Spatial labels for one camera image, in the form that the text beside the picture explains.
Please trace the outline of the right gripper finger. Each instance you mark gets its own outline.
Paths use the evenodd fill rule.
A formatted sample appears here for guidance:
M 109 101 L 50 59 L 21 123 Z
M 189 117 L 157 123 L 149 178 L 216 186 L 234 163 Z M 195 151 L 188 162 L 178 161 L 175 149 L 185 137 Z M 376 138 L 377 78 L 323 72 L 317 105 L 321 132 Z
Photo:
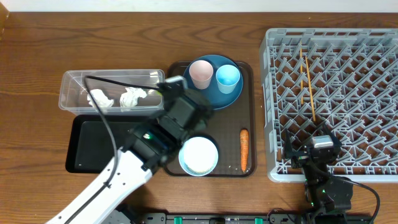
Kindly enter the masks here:
M 293 156 L 293 148 L 292 148 L 292 142 L 290 140 L 290 133 L 288 129 L 284 129 L 284 131 L 285 131 L 284 158 L 291 159 Z
M 335 137 L 333 133 L 330 131 L 326 123 L 320 123 L 316 126 L 313 136 L 329 136 L 332 139 Z

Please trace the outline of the orange carrot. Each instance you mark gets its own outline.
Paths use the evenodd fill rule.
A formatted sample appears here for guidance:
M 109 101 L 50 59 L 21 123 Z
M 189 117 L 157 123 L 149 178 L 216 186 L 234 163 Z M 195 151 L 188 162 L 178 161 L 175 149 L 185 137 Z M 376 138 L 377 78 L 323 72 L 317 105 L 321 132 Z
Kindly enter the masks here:
M 249 132 L 247 129 L 242 129 L 239 135 L 240 153 L 241 153 L 241 170 L 246 171 L 249 154 Z

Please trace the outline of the white paper ball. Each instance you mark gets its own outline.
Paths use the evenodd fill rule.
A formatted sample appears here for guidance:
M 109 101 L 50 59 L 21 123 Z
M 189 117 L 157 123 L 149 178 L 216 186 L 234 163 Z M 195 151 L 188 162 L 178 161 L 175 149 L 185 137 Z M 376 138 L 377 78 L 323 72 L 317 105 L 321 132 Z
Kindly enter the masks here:
M 125 87 L 126 92 L 119 99 L 121 111 L 130 111 L 138 104 L 139 98 L 146 98 L 147 93 L 142 88 Z

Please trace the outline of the white tissue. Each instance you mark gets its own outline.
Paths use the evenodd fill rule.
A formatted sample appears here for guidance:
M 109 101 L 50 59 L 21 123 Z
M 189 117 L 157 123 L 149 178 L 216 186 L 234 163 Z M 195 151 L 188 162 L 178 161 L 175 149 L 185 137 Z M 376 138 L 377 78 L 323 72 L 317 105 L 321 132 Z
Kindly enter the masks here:
M 94 89 L 90 93 L 100 108 L 109 108 L 114 105 L 114 100 L 109 99 L 102 90 Z

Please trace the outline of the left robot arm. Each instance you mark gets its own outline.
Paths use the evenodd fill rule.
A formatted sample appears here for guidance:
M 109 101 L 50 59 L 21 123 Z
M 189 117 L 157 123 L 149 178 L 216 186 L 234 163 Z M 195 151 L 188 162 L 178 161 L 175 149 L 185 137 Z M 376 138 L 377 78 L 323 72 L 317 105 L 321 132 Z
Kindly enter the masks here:
M 165 109 L 133 127 L 97 178 L 50 223 L 102 223 L 133 191 L 171 161 L 184 142 L 206 128 L 211 103 L 199 91 L 163 83 Z

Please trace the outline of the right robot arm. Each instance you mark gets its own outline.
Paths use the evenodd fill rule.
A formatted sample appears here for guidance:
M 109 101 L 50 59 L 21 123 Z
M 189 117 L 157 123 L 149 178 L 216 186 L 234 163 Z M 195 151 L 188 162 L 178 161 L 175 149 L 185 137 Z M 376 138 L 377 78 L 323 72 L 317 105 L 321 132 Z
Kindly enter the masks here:
M 323 134 L 312 137 L 304 150 L 294 151 L 290 132 L 285 130 L 284 157 L 293 169 L 302 169 L 305 176 L 305 196 L 312 209 L 296 216 L 295 223 L 346 223 L 345 211 L 351 208 L 353 186 L 345 177 L 328 173 L 341 151 L 342 143 L 325 126 Z

